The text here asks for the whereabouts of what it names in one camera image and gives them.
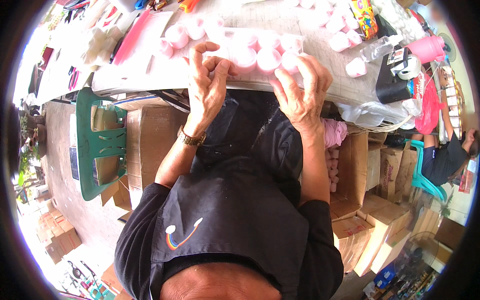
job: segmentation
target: person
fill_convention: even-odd
[[[343,278],[319,118],[333,78],[302,53],[304,91],[283,69],[275,95],[227,91],[233,63],[202,61],[218,49],[184,58],[191,111],[119,237],[118,279],[138,300],[329,299]]]
[[[447,103],[446,87],[448,86],[447,74],[441,69],[439,76],[442,103]],[[449,116],[449,108],[442,109],[442,119],[447,131],[449,143],[439,148],[438,137],[428,134],[414,134],[413,140],[423,138],[423,164],[422,174],[435,186],[441,186],[455,178],[467,165],[471,158],[479,154],[480,132],[474,128],[466,132],[465,140],[460,143],[454,131]]]
[[[415,1],[409,9],[418,14],[419,22],[426,25],[426,31],[430,36],[436,35],[438,27],[445,25],[448,20],[448,10],[438,0],[431,1],[427,5]]]

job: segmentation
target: pink plastic bag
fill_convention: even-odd
[[[422,86],[429,82],[425,93],[421,94]],[[420,72],[417,78],[413,79],[414,93],[416,99],[422,99],[422,114],[415,118],[415,127],[422,134],[430,134],[437,126],[439,111],[446,106],[438,100],[437,89],[433,80],[427,74]]]

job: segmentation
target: woman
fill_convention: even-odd
[[[446,73],[440,75],[442,103],[447,103],[445,87]],[[414,134],[412,140],[423,138],[422,174],[435,186],[441,186],[456,177],[472,157],[477,157],[480,148],[480,132],[474,128],[467,131],[465,141],[460,143],[453,131],[448,115],[448,107],[442,109],[442,119],[450,142],[447,146],[438,148],[438,138],[434,135]]]

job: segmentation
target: dark shirt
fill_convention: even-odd
[[[123,288],[135,299],[148,299],[150,255],[158,211],[170,189],[153,183],[144,190],[140,204],[130,216],[115,250],[115,273]],[[324,201],[308,201],[298,212],[309,222],[308,241],[300,271],[298,299],[329,299],[343,279],[340,253],[334,246],[330,206]],[[197,264],[228,262],[240,264],[262,274],[275,288],[275,278],[264,274],[248,258],[227,253],[181,256],[164,265],[163,282],[176,273]]]
[[[448,145],[435,151],[432,173],[427,177],[428,180],[435,186],[441,186],[463,165],[466,158],[467,152],[454,132]]]

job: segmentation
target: wristwatch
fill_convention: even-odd
[[[180,126],[179,132],[177,133],[177,137],[184,143],[185,145],[189,146],[198,146],[200,147],[201,145],[204,144],[205,138],[207,137],[206,133],[203,133],[203,135],[199,139],[194,139],[192,137],[189,137],[183,132],[183,125]]]

